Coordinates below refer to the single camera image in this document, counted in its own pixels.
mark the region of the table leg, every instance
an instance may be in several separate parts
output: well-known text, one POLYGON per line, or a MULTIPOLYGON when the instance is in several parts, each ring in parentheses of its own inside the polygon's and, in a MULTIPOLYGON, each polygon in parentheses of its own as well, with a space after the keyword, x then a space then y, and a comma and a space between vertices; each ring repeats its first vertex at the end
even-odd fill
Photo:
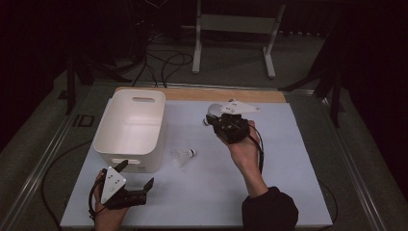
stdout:
POLYGON ((279 25, 282 19, 283 11, 285 10, 285 5, 281 5, 279 7, 279 11, 277 16, 275 17, 275 21, 273 23, 273 29, 270 34, 270 40, 267 47, 264 47, 264 58, 265 58, 265 65, 267 66, 268 77, 270 79, 274 79, 276 77, 275 69, 272 63, 272 57, 270 56, 270 51, 272 50, 272 46, 275 43, 276 36, 279 31, 279 25))
POLYGON ((200 72, 201 62, 201 0, 197 0, 197 17, 195 25, 195 48, 192 60, 192 73, 198 74, 200 72))

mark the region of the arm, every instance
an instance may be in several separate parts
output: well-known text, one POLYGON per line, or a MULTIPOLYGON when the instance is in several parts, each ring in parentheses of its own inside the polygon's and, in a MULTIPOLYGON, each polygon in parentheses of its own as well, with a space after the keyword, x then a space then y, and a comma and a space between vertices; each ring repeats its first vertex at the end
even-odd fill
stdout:
MULTIPOLYGON (((99 179, 102 174, 102 172, 99 172, 96 180, 99 179)), ((98 185, 93 193, 93 196, 95 196, 95 212, 97 213, 95 217, 95 231, 117 231, 129 208, 119 210, 105 208, 105 206, 100 203, 101 188, 102 186, 98 185)))
MULTIPOLYGON (((249 125, 255 127, 254 121, 249 125)), ((251 127, 250 136, 259 142, 251 127)), ((240 170, 249 197, 242 204, 242 223, 245 231, 294 230, 298 211, 293 200, 278 188, 268 188, 258 169, 258 150, 249 138, 228 144, 234 164, 240 170)))

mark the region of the metal stand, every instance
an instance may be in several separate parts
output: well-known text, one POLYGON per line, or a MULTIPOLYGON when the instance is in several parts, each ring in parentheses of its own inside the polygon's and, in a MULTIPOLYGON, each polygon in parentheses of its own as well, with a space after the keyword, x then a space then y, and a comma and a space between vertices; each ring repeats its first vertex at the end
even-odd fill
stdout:
POLYGON ((247 32, 270 35, 269 44, 264 47, 263 50, 268 77, 271 79, 275 78, 276 74, 273 68, 270 51, 275 42, 284 10, 285 5, 281 5, 277 16, 274 18, 205 14, 201 13, 201 0, 197 0, 196 37, 192 61, 192 73, 198 74, 200 71, 202 48, 200 37, 202 30, 247 32))

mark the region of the white table surface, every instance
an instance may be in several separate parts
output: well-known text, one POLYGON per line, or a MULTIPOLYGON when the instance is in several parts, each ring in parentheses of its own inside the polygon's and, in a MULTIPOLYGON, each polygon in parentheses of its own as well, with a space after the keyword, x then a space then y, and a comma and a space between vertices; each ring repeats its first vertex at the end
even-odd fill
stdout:
MULTIPOLYGON (((140 190, 151 178, 154 186, 147 204, 132 207, 123 226, 200 228, 242 226, 241 206, 247 191, 226 146, 212 127, 202 125, 214 102, 166 102, 166 145, 160 169, 154 173, 124 173, 127 190, 140 190), (192 148, 197 156, 178 167, 174 148, 192 148)), ((265 147, 264 179, 290 195, 299 210, 297 227, 326 226, 327 211, 309 155, 287 103, 251 103, 261 112, 242 115, 253 119, 265 147)), ((107 164, 90 148, 61 221, 62 227, 93 226, 88 196, 96 175, 107 164)))

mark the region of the black sleeve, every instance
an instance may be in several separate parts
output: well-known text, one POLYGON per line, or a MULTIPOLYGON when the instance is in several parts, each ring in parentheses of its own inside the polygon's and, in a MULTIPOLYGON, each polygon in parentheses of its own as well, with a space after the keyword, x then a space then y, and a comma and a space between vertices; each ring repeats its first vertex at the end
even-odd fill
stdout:
POLYGON ((294 230, 298 211, 290 196, 269 188, 268 192, 242 203, 242 223, 245 231, 294 230))

